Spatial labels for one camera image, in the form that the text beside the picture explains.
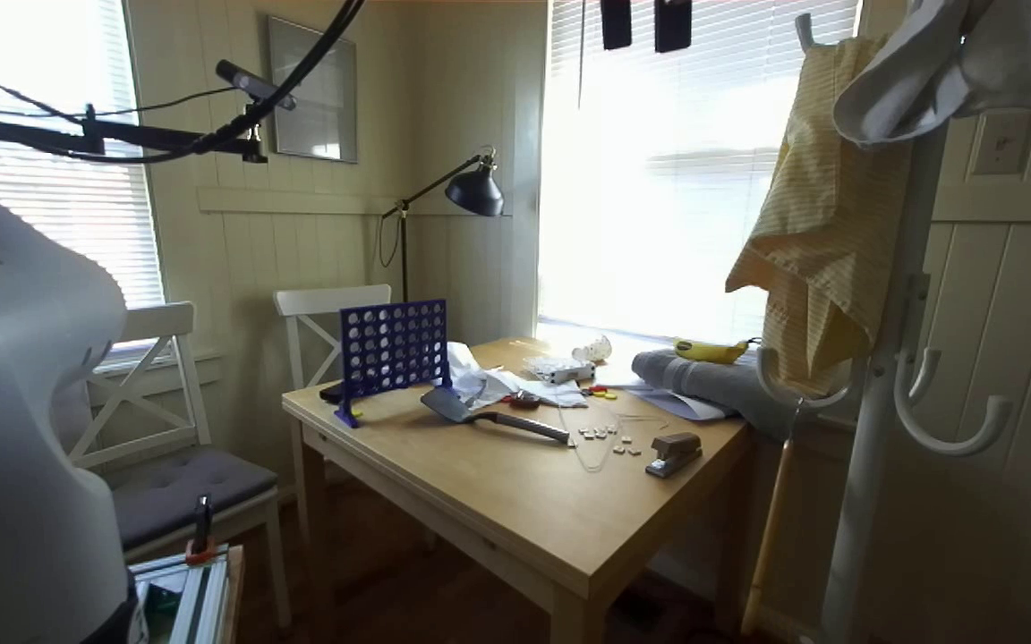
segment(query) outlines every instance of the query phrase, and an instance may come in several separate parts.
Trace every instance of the chair back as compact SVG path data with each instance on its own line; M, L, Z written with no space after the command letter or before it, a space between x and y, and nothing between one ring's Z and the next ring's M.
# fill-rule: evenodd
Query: chair back
M328 332L325 319L344 306L390 303L394 291L386 284L373 287L319 287L319 291L274 291L274 310L287 319L291 343L291 378L294 386L313 386L328 377L341 341Z
M212 445L190 335L190 301L124 310L116 343L89 377L93 420L66 452L73 464L101 470Z

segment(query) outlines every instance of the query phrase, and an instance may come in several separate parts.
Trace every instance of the lamp arm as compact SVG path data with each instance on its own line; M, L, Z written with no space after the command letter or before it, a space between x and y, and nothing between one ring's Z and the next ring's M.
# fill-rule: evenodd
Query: lamp arm
M462 162L462 166L454 166L452 173L445 173L441 179L431 179L428 186L422 186L422 189L416 189L411 198L404 198L404 199L398 199L390 210L381 210L380 217L390 217L390 213L399 213L399 210L409 210L411 208L411 199L418 199L418 198L424 198L424 193L431 193L436 186L445 186L452 176L459 176L459 173L465 173L465 168L473 168L473 166L479 166L479 162L485 162L485 155L473 155L467 162Z

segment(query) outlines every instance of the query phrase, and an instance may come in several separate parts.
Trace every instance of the chair seat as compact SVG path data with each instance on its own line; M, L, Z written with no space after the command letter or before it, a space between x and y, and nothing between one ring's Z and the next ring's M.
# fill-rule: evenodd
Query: chair seat
M196 445L158 462L113 470L102 480L113 495L124 551L162 534L194 527L200 495L208 495L212 507L221 511L237 501L274 491L274 471L257 470L212 445Z

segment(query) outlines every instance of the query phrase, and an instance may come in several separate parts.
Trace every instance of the wooden table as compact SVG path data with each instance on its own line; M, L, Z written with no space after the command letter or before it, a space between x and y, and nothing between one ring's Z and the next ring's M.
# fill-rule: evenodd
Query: wooden table
M539 346L503 341L473 355L479 365L523 372ZM319 386L282 393L282 408L295 420L299 528L310 556L319 629L335 622L335 547L325 544L328 482L320 458L539 606L552 615L554 644L594 644L603 634L607 606L649 564L681 516L750 455L739 422L687 426L630 393L589 396L577 411L526 411L573 430L573 446L445 422L418 405L422 393L394 390L359 400L362 430L346 430ZM702 458L673 480L644 474L656 455L650 436L677 430L702 436Z

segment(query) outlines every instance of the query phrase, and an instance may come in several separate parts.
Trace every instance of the connect four game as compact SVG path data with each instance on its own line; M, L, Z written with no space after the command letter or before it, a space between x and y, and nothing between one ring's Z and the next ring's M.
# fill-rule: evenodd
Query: connect four game
M344 396L335 415L359 426L350 400L404 386L452 386L447 303L399 301L341 310Z

